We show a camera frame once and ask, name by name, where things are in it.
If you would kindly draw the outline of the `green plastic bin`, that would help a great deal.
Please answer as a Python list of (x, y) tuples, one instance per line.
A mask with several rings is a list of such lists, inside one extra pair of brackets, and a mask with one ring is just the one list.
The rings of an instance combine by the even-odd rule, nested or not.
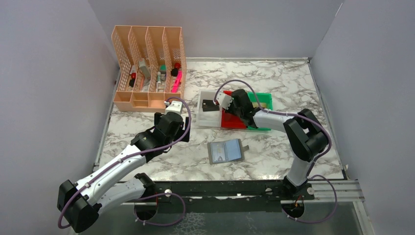
[[(252, 92), (248, 92), (248, 97), (254, 108), (258, 107), (257, 100)], [(273, 110), (272, 95), (270, 93), (256, 93), (257, 98), (264, 109)]]

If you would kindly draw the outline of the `grey metal card holder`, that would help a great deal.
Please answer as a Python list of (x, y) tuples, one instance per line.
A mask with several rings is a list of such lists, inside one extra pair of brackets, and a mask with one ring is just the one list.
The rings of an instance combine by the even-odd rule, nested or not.
[(248, 145), (243, 145), (241, 139), (232, 139), (228, 141), (216, 141), (221, 142), (225, 145), (226, 161), (221, 163), (213, 163), (211, 159), (210, 145), (215, 142), (209, 142), (207, 144), (208, 158), (211, 165), (229, 163), (229, 162), (240, 162), (245, 159), (245, 152), (250, 149)]

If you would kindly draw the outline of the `peach plastic desk organizer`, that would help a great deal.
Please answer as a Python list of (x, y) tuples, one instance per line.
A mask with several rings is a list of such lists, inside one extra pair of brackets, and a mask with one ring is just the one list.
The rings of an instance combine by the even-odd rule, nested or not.
[(184, 97), (187, 72), (182, 27), (116, 25), (111, 40), (120, 79), (114, 105), (123, 112), (162, 112)]

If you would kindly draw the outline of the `white plastic bin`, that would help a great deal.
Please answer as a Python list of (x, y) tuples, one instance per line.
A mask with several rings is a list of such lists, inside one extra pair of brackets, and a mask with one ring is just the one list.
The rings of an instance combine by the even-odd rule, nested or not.
[(221, 127), (221, 110), (219, 111), (203, 111), (204, 100), (213, 101), (215, 90), (199, 90), (196, 124), (203, 128), (220, 128)]

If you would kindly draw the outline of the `red plastic bin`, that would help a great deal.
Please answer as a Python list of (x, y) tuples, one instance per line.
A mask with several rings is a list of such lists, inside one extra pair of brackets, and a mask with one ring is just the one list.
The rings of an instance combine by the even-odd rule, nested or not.
[(246, 125), (238, 116), (229, 113), (229, 111), (234, 108), (233, 105), (234, 103), (232, 101), (228, 109), (222, 109), (221, 127), (228, 129), (247, 129)]

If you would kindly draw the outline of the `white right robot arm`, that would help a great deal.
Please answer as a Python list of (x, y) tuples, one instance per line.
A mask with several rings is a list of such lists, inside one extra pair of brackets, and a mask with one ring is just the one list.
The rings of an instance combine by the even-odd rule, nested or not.
[(287, 135), (294, 160), (283, 185), (292, 195), (305, 187), (315, 160), (332, 147), (328, 132), (309, 109), (281, 113), (261, 105), (255, 107), (244, 89), (231, 94), (219, 92), (214, 100), (225, 113), (238, 117), (246, 127), (272, 129)]

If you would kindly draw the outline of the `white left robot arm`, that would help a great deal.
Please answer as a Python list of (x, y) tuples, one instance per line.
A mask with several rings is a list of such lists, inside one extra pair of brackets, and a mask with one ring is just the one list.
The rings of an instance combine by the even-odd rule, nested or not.
[(119, 181), (155, 157), (167, 153), (179, 142), (188, 142), (191, 116), (176, 112), (155, 113), (154, 126), (135, 135), (131, 143), (104, 167), (73, 183), (59, 186), (58, 228), (71, 227), (81, 233), (93, 225), (107, 210), (131, 200), (148, 200), (159, 196), (155, 182), (145, 173), (129, 181)]

